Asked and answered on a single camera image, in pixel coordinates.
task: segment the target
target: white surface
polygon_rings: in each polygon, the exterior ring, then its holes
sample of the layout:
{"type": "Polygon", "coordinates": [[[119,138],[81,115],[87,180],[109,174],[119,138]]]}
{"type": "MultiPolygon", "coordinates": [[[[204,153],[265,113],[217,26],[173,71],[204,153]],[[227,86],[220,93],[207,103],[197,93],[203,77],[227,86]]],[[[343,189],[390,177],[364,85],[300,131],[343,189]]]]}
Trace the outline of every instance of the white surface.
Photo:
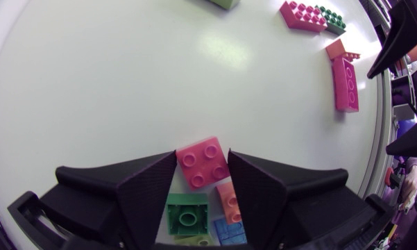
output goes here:
{"type": "MultiPolygon", "coordinates": [[[[288,29],[282,1],[226,12],[201,0],[32,0],[0,55],[0,212],[14,243],[33,248],[6,207],[48,191],[57,166],[131,160],[209,135],[224,153],[347,169],[357,192],[377,114],[366,72],[380,45],[358,1],[304,2],[340,10],[341,39],[362,54],[358,113],[334,111],[324,48],[335,36],[288,29]]],[[[171,191],[186,188],[181,177],[171,191]]]]}

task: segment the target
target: light green lego brick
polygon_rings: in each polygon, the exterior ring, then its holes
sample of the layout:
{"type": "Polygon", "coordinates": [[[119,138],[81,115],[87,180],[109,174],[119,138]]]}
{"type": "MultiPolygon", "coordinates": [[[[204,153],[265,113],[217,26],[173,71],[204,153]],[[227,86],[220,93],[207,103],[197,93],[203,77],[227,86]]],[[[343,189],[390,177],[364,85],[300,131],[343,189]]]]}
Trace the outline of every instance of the light green lego brick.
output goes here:
{"type": "Polygon", "coordinates": [[[226,10],[229,10],[235,7],[241,0],[210,0],[210,1],[221,6],[222,8],[226,10]]]}
{"type": "Polygon", "coordinates": [[[169,194],[166,209],[170,235],[208,234],[206,194],[169,194]]]}
{"type": "Polygon", "coordinates": [[[174,242],[183,246],[197,246],[205,247],[212,246],[213,241],[209,235],[197,235],[197,236],[174,236],[174,242]]]}
{"type": "Polygon", "coordinates": [[[167,204],[171,205],[203,205],[208,204],[206,194],[168,194],[167,204]]]}

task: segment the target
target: lego duplo brick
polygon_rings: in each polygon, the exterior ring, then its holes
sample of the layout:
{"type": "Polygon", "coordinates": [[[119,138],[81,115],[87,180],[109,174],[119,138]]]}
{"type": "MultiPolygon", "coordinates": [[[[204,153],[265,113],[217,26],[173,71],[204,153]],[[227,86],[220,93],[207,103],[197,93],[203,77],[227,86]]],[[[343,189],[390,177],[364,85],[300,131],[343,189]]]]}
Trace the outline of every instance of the lego duplo brick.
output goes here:
{"type": "Polygon", "coordinates": [[[279,11],[289,28],[321,32],[327,28],[327,21],[321,16],[321,11],[303,3],[285,1],[279,11]]]}
{"type": "Polygon", "coordinates": [[[354,59],[359,59],[358,53],[347,52],[341,39],[338,39],[328,45],[325,50],[327,51],[328,58],[333,61],[335,58],[342,57],[347,61],[352,62],[354,59]]]}
{"type": "Polygon", "coordinates": [[[169,194],[167,221],[170,235],[208,233],[208,197],[206,194],[169,194]]]}
{"type": "Polygon", "coordinates": [[[211,2],[221,6],[226,10],[235,7],[241,0],[210,0],[211,2]]]}
{"type": "Polygon", "coordinates": [[[358,89],[353,65],[345,58],[335,58],[333,79],[336,109],[347,113],[358,112],[358,89]]]}
{"type": "Polygon", "coordinates": [[[196,235],[196,236],[174,236],[174,243],[183,246],[205,247],[212,246],[213,241],[210,235],[196,235]]]}
{"type": "Polygon", "coordinates": [[[230,176],[221,145],[214,136],[178,149],[176,155],[192,190],[230,176]]]}
{"type": "Polygon", "coordinates": [[[240,222],[242,220],[241,212],[239,211],[239,205],[237,204],[233,182],[230,181],[228,183],[217,185],[216,189],[219,193],[219,197],[221,198],[223,212],[225,213],[227,223],[233,224],[240,222]]]}
{"type": "Polygon", "coordinates": [[[321,11],[322,16],[325,18],[325,20],[327,20],[327,28],[325,29],[326,31],[336,35],[342,35],[344,32],[346,32],[346,24],[343,22],[342,16],[332,12],[324,6],[316,6],[316,8],[321,11]]]}
{"type": "Polygon", "coordinates": [[[223,246],[247,243],[247,237],[242,222],[228,224],[223,218],[215,220],[214,227],[219,243],[223,246]]]}

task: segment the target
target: magenta lego brick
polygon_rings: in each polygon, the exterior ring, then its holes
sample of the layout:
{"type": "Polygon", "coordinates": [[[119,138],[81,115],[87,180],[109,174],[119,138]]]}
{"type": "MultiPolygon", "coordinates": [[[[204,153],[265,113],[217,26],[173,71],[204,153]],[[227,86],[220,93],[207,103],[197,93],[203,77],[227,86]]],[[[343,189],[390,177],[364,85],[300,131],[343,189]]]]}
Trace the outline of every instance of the magenta lego brick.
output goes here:
{"type": "Polygon", "coordinates": [[[327,28],[327,21],[321,15],[321,10],[295,1],[285,1],[280,12],[289,28],[321,32],[327,28]]]}
{"type": "Polygon", "coordinates": [[[359,102],[355,68],[344,58],[335,58],[332,67],[336,109],[347,113],[358,112],[359,102]]]}

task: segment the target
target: cable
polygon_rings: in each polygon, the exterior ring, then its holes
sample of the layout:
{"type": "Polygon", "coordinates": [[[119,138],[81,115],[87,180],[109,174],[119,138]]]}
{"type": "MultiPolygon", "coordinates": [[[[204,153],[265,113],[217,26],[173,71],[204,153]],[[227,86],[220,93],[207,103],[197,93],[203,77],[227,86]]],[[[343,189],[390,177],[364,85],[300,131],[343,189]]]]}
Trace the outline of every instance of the cable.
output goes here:
{"type": "Polygon", "coordinates": [[[415,107],[411,104],[411,102],[408,100],[408,98],[404,95],[404,93],[402,93],[402,90],[393,90],[391,92],[392,95],[397,95],[399,94],[406,102],[407,104],[409,104],[410,108],[413,110],[413,112],[415,113],[415,115],[417,116],[417,110],[415,109],[415,107]]]}

